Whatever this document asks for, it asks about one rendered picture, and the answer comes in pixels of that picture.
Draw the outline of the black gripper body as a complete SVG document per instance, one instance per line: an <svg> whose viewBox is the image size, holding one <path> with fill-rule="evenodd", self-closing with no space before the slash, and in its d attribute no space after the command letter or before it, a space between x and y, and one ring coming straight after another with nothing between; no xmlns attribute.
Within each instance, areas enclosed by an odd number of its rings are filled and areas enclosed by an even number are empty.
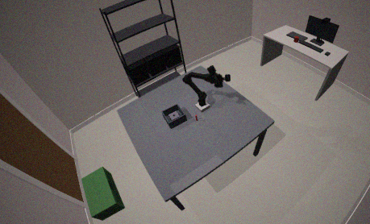
<svg viewBox="0 0 370 224"><path fill-rule="evenodd" d="M229 76L230 76L230 80L231 80L231 75L230 75L230 74L227 74L227 75L229 75ZM221 74L216 73L216 74L215 74L214 76L212 76L212 77L216 77L219 81L223 81L223 80L225 80L225 81L226 81L227 75L225 75L225 77L222 77L222 75L221 75ZM210 83L211 83L211 84L212 84L212 77L210 77Z"/></svg>

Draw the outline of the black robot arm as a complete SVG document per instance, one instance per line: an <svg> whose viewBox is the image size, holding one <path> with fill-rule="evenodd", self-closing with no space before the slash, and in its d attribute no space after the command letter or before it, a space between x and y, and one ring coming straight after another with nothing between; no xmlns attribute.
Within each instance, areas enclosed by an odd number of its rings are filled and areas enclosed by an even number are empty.
<svg viewBox="0 0 370 224"><path fill-rule="evenodd" d="M205 80L207 82L210 82L210 77L214 76L216 74L216 69L213 65L211 65L208 69L209 73L207 74L201 74L201 73L194 73L194 72L191 72L189 73L188 75L185 75L184 78L182 79L184 83L188 84L191 86L191 88L197 93L199 99L198 99L198 102L199 102L199 105L200 106L205 106L206 105L206 97L207 97L207 94L205 93L205 91L201 91L192 81L192 77L193 78L198 78L198 79L202 79L202 80ZM214 84L214 87L216 88L222 88L223 87L223 81L220 81L219 83L215 83Z"/></svg>

